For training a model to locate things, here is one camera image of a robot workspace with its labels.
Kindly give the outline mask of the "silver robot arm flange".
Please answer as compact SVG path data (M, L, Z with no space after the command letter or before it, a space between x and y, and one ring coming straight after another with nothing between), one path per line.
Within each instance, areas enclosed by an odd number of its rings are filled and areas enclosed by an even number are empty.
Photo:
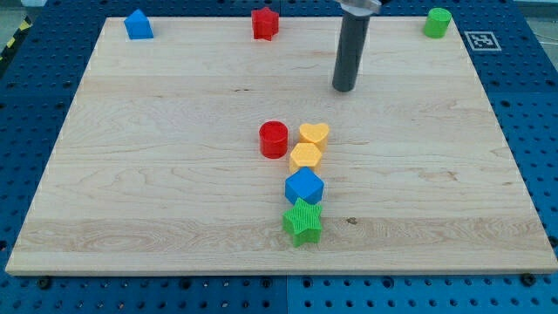
M341 9L357 17L378 14L383 6L380 0L337 0Z

